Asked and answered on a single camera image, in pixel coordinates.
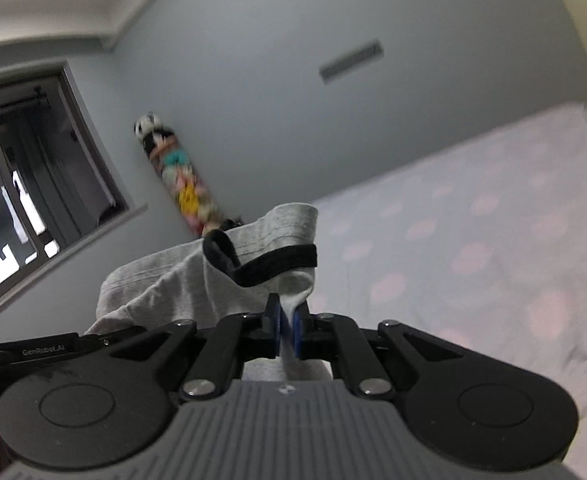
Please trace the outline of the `plush toy storage column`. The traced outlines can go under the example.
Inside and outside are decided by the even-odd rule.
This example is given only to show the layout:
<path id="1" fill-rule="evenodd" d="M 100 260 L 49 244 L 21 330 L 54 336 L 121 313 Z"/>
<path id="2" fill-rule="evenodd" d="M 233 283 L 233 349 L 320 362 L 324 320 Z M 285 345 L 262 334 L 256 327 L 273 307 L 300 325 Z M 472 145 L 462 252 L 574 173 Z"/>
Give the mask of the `plush toy storage column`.
<path id="1" fill-rule="evenodd" d="M 177 136 L 171 131 L 156 129 L 144 136 L 142 146 L 194 235 L 202 237 L 218 229 L 223 223 L 220 209 Z"/>

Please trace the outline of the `dark framed window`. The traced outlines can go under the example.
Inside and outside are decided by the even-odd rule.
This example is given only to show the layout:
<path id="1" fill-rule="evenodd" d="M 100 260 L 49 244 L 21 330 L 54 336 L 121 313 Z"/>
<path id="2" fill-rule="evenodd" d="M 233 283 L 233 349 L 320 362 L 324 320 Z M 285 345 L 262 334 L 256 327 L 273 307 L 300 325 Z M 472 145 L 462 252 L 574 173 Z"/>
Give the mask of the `dark framed window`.
<path id="1" fill-rule="evenodd" d="M 127 209 L 69 67 L 0 74 L 0 305 Z"/>

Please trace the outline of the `grey t-shirt black collar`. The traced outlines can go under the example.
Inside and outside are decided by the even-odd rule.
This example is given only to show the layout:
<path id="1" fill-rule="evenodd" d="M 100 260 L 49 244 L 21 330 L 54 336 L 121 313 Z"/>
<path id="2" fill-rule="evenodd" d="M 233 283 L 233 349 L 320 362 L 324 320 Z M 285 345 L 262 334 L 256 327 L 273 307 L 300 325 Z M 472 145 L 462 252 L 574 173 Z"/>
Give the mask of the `grey t-shirt black collar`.
<path id="1" fill-rule="evenodd" d="M 317 218 L 312 205 L 279 205 L 245 226 L 120 266 L 100 287 L 89 333 L 154 330 L 183 318 L 212 328 L 228 315 L 263 313 L 272 294 L 290 332 L 315 286 Z"/>

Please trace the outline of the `pink dotted bed sheet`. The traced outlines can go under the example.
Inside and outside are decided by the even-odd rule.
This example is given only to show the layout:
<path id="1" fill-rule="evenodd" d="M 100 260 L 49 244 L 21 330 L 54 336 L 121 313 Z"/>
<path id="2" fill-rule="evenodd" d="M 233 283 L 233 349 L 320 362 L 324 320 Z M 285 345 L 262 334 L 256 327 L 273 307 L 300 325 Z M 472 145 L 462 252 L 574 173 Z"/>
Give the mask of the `pink dotted bed sheet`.
<path id="1" fill-rule="evenodd" d="M 587 105 L 495 129 L 317 203 L 315 312 L 394 318 L 544 375 L 587 479 Z"/>

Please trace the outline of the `grey wall vent plate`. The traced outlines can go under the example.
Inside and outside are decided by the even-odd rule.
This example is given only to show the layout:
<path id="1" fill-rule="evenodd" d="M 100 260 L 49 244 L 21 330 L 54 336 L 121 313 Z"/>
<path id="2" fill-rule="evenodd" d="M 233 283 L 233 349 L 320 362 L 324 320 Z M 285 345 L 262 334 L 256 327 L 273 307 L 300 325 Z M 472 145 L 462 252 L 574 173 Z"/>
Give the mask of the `grey wall vent plate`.
<path id="1" fill-rule="evenodd" d="M 382 44 L 379 40 L 371 41 L 365 46 L 352 50 L 340 58 L 318 68 L 318 75 L 324 84 L 329 84 L 333 79 L 355 70 L 357 67 L 365 65 L 371 61 L 382 58 L 385 55 Z"/>

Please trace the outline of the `panda plush toy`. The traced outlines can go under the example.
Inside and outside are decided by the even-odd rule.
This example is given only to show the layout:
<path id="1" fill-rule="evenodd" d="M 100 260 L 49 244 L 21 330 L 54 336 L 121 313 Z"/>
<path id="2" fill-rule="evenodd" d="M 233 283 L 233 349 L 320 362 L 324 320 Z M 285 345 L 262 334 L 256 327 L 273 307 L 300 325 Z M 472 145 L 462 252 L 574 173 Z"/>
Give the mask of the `panda plush toy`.
<path id="1" fill-rule="evenodd" d="M 159 115 L 148 112 L 138 118 L 133 127 L 133 133 L 140 144 L 144 143 L 144 138 L 150 133 L 163 128 L 163 122 Z"/>

